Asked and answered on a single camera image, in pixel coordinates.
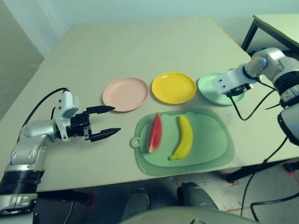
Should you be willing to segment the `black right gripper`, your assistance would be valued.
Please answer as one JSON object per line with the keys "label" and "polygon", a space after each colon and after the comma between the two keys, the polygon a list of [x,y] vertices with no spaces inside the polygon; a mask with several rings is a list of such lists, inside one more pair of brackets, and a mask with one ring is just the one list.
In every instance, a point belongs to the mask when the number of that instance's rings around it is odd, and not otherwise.
{"label": "black right gripper", "polygon": [[234,97],[243,94],[244,92],[251,90],[253,86],[251,84],[243,84],[241,86],[237,86],[225,93],[227,97]]}

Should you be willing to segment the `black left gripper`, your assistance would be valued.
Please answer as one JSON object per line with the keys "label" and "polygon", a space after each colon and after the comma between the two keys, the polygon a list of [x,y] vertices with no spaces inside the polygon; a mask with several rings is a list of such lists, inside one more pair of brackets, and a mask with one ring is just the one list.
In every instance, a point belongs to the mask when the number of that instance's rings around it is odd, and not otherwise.
{"label": "black left gripper", "polygon": [[107,105],[99,105],[86,108],[86,112],[76,114],[71,118],[70,137],[84,137],[90,142],[106,139],[121,130],[121,128],[109,128],[92,134],[89,114],[101,114],[114,110],[115,108]]}

